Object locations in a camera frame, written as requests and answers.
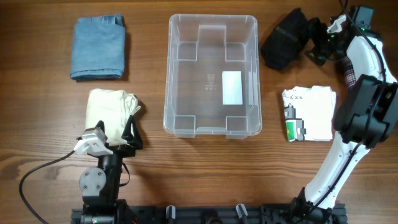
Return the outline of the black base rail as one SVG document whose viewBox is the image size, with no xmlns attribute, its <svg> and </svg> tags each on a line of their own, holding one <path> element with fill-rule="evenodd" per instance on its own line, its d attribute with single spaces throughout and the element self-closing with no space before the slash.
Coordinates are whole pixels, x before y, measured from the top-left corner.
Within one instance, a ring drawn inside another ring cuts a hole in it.
<svg viewBox="0 0 398 224">
<path fill-rule="evenodd" d="M 167 218 L 166 208 L 157 208 L 152 206 L 130 206 L 132 212 L 132 221 L 125 223 L 140 224 L 160 224 L 160 223 L 177 223 L 177 224 L 199 224 L 207 223 L 209 218 L 217 218 L 221 223 L 237 224 L 271 224 L 271 223 L 318 223 L 308 219 L 301 220 L 293 218 L 288 221 L 288 204 L 266 204 L 259 207 L 246 207 L 246 221 L 243 215 L 238 215 L 237 207 L 195 207 L 195 208 L 176 208 L 175 218 Z M 108 221 L 102 215 L 89 215 L 89 218 L 83 218 L 82 210 L 72 210 L 71 222 L 77 223 L 116 223 Z M 347 224 L 345 204 L 337 204 L 331 211 L 331 216 L 325 223 L 329 224 Z"/>
</svg>

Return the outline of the folded white printed t-shirt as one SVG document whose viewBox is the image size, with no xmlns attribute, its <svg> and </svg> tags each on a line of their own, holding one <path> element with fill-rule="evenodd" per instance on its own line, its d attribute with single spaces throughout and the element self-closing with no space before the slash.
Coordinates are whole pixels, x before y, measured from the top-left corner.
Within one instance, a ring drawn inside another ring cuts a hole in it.
<svg viewBox="0 0 398 224">
<path fill-rule="evenodd" d="M 330 141 L 336 93 L 329 86 L 296 86 L 282 92 L 287 140 Z"/>
</svg>

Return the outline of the folded blue denim jeans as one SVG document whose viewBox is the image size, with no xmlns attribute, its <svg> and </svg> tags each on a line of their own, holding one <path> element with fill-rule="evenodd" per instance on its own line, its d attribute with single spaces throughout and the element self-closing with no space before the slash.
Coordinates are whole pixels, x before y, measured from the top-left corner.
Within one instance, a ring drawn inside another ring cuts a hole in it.
<svg viewBox="0 0 398 224">
<path fill-rule="evenodd" d="M 75 81 L 121 78 L 126 29 L 121 14 L 81 17 L 73 31 L 70 78 Z"/>
</svg>

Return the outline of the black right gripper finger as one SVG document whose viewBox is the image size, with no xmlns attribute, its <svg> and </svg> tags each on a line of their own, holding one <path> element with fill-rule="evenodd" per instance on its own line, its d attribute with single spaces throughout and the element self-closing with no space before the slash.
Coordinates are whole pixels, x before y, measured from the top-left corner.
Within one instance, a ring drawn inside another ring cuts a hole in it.
<svg viewBox="0 0 398 224">
<path fill-rule="evenodd" d="M 308 34 L 311 39 L 326 39 L 326 24 L 318 17 L 308 21 Z"/>
<path fill-rule="evenodd" d="M 330 51 L 326 49 L 313 48 L 306 50 L 304 54 L 316 65 L 322 66 L 330 58 Z"/>
</svg>

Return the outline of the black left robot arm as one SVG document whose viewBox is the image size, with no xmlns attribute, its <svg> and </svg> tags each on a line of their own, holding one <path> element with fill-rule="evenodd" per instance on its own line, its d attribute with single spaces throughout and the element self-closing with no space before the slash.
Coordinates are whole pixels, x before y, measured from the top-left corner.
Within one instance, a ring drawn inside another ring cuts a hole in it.
<svg viewBox="0 0 398 224">
<path fill-rule="evenodd" d="M 143 141 L 133 115 L 128 117 L 121 135 L 125 144 L 110 146 L 105 135 L 104 122 L 86 129 L 74 148 L 77 154 L 87 154 L 98 159 L 96 167 L 85 170 L 79 180 L 83 208 L 73 210 L 72 223 L 138 223 L 139 220 L 124 199 L 119 199 L 121 173 L 128 168 L 123 162 L 134 157 L 143 148 Z"/>
</svg>

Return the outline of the folded cream white garment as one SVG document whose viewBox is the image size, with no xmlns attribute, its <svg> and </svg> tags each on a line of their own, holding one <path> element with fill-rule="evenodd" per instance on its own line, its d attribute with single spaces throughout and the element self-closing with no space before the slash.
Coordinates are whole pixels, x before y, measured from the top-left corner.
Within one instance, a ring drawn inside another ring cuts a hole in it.
<svg viewBox="0 0 398 224">
<path fill-rule="evenodd" d="M 86 106 L 85 128 L 94 128 L 102 121 L 110 146 L 126 144 L 127 141 L 122 138 L 124 128 L 130 115 L 135 115 L 140 108 L 139 100 L 132 93 L 93 89 Z"/>
</svg>

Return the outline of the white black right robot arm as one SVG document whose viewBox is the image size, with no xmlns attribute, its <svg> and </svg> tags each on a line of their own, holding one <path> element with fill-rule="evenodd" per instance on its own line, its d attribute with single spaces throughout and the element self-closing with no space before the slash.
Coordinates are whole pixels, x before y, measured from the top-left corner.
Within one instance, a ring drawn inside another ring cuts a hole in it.
<svg viewBox="0 0 398 224">
<path fill-rule="evenodd" d="M 355 83 L 334 120 L 332 147 L 311 182 L 284 212 L 289 223 L 346 223 L 346 209 L 336 198 L 358 162 L 385 141 L 397 122 L 397 80 L 382 54 L 378 33 L 345 22 L 351 42 L 346 56 Z"/>
</svg>

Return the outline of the black garment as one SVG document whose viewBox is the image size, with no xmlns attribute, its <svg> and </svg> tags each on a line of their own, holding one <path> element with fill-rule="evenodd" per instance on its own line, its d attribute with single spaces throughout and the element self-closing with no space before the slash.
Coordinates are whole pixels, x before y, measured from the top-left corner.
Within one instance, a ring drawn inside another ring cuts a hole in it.
<svg viewBox="0 0 398 224">
<path fill-rule="evenodd" d="M 312 35 L 310 21 L 301 8 L 292 10 L 276 25 L 260 48 L 265 65 L 274 70 L 283 70 L 298 58 Z"/>
</svg>

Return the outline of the white label in container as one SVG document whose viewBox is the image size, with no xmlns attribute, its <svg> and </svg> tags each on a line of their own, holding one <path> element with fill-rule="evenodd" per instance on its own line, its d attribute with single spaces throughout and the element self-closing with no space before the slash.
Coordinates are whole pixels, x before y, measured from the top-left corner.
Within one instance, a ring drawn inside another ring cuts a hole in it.
<svg viewBox="0 0 398 224">
<path fill-rule="evenodd" d="M 243 104 L 241 71 L 223 71 L 222 97 L 224 105 Z"/>
</svg>

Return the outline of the clear plastic storage container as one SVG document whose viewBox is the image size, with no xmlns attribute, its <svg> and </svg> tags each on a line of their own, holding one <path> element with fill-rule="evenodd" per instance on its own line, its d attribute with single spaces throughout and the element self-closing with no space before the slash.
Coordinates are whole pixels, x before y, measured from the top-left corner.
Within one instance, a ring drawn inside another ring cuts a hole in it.
<svg viewBox="0 0 398 224">
<path fill-rule="evenodd" d="M 257 19 L 174 14 L 169 19 L 164 130 L 178 138 L 244 139 L 262 130 Z M 242 105 L 224 105 L 223 71 L 241 71 Z"/>
</svg>

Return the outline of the red plaid shirt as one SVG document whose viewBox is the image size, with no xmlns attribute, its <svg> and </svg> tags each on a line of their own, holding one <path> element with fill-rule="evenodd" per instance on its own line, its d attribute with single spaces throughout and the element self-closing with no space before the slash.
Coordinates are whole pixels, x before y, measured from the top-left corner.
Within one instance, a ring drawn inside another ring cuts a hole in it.
<svg viewBox="0 0 398 224">
<path fill-rule="evenodd" d="M 342 65 L 343 65 L 344 78 L 347 89 L 348 91 L 351 91 L 354 85 L 356 84 L 356 76 L 352 61 L 348 57 L 344 57 Z"/>
</svg>

